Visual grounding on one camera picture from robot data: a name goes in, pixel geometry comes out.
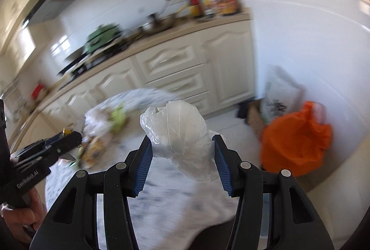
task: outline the pot lid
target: pot lid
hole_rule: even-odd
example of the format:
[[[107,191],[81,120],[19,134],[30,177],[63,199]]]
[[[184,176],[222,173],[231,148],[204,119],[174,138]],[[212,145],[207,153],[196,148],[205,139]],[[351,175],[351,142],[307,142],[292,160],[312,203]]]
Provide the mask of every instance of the pot lid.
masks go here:
[[[91,33],[88,37],[87,37],[87,41],[89,42],[90,40],[94,39],[95,37],[99,36],[100,34],[106,32],[106,31],[109,31],[111,29],[114,29],[114,28],[117,28],[118,25],[115,25],[114,23],[110,23],[106,26],[103,26],[103,25],[100,25],[96,31],[94,31],[93,33]]]

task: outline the round table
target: round table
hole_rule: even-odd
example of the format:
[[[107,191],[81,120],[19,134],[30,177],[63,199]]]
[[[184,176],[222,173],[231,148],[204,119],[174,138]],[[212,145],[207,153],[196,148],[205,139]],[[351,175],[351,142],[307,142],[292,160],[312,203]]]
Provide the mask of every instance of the round table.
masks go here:
[[[99,108],[114,108],[124,102],[130,110],[130,120],[121,134],[109,144],[98,163],[89,173],[101,172],[127,154],[139,148],[145,132],[139,116],[149,106],[165,106],[177,96],[156,89],[136,89],[99,104]],[[52,206],[68,181],[75,174],[75,167],[60,159],[51,167],[46,179],[46,206]],[[206,227],[221,224],[235,216],[237,199],[228,197],[219,179],[212,182],[195,182],[176,170],[169,159],[153,158],[142,192],[128,198],[131,219],[140,250],[186,249],[194,237]],[[98,195],[97,226],[100,249],[106,249],[103,197]]]

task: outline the blue gripper pad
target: blue gripper pad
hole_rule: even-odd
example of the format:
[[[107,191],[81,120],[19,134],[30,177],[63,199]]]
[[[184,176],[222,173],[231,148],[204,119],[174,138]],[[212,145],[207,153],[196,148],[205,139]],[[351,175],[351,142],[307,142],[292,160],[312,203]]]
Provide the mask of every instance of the blue gripper pad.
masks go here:
[[[144,138],[140,149],[144,147],[143,153],[140,157],[140,161],[138,166],[136,167],[136,173],[135,173],[135,183],[133,187],[133,192],[135,196],[138,196],[139,192],[141,192],[144,188],[145,181],[147,179],[147,175],[149,172],[150,164],[153,159],[153,150],[152,150],[152,143],[147,136]]]
[[[226,147],[221,135],[213,136],[212,140],[215,141],[215,163],[222,187],[232,198],[239,197],[243,194],[245,185],[245,178],[238,169],[242,160],[236,151]]]

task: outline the white bag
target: white bag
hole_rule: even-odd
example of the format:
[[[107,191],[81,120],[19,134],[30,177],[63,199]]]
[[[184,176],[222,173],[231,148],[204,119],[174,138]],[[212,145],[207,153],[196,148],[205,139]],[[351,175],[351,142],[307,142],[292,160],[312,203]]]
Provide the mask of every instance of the white bag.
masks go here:
[[[184,101],[149,107],[140,116],[140,125],[152,142],[153,157],[171,159],[180,172],[195,181],[219,177],[211,140],[217,133],[208,131],[197,107]]]
[[[303,87],[297,84],[280,67],[274,66],[266,83],[266,95],[261,101],[260,111],[269,124],[275,118],[297,109]]]

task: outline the cardboard box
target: cardboard box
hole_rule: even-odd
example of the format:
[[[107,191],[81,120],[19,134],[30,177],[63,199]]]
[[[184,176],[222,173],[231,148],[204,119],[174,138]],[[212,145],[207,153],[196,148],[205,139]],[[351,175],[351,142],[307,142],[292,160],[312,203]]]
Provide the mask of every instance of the cardboard box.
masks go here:
[[[248,103],[248,116],[246,119],[246,123],[252,127],[258,140],[261,139],[262,131],[266,127],[266,124],[261,117],[259,109],[261,100],[262,99],[259,99]]]

